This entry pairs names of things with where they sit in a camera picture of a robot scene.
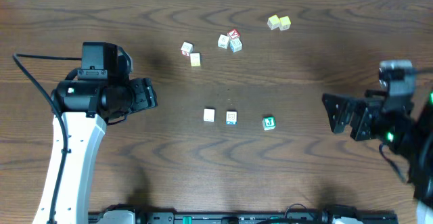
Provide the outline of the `plain white block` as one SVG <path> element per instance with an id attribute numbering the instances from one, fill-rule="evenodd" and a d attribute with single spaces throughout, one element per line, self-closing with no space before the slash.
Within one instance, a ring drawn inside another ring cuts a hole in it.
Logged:
<path id="1" fill-rule="evenodd" d="M 204 115 L 203 115 L 204 122 L 214 122 L 214 118 L 215 118 L 215 109 L 205 108 Z"/>

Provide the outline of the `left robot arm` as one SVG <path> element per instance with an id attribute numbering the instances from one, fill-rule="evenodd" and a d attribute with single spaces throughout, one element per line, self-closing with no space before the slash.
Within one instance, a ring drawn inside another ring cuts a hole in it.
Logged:
<path id="1" fill-rule="evenodd" d="M 94 165 L 109 125 L 155 108 L 149 78 L 130 79 L 133 60 L 120 46 L 85 42 L 81 67 L 51 93 L 53 148 L 34 223 L 87 223 Z"/>

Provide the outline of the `green J block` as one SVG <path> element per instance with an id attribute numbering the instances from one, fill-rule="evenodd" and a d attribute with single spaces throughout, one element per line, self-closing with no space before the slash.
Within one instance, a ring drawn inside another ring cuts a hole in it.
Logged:
<path id="1" fill-rule="evenodd" d="M 276 127 L 275 118 L 268 116 L 263 118 L 263 129 L 265 131 L 273 130 Z"/>

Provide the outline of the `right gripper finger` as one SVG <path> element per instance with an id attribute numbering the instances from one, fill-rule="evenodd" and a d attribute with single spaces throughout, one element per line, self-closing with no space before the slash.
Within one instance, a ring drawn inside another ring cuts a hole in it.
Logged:
<path id="1" fill-rule="evenodd" d="M 351 122 L 359 100 L 345 95 L 324 93 L 322 102 L 327 112 L 331 131 L 339 134 Z"/>
<path id="2" fill-rule="evenodd" d="M 365 141 L 373 139 L 371 132 L 372 115 L 375 110 L 375 103 L 372 100 L 360 101 L 353 112 L 350 123 L 352 131 L 350 136 L 355 141 Z"/>

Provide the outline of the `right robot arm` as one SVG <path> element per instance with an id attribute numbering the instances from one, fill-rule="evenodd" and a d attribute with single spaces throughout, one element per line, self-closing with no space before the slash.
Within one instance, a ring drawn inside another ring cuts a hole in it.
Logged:
<path id="1" fill-rule="evenodd" d="M 414 186 L 413 197 L 432 211 L 432 100 L 428 98 L 419 118 L 411 118 L 412 95 L 368 89 L 364 98 L 324 93 L 331 131 L 343 133 L 348 125 L 355 141 L 378 139 L 380 152 L 387 146 L 409 163 L 406 176 L 389 158 L 393 171 Z"/>

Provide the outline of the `blue X block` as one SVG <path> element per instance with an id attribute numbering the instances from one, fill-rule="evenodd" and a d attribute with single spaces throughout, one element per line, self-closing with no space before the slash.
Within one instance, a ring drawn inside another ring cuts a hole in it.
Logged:
<path id="1" fill-rule="evenodd" d="M 236 111 L 227 111 L 226 112 L 226 124 L 227 125 L 236 125 L 237 124 L 237 112 Z"/>

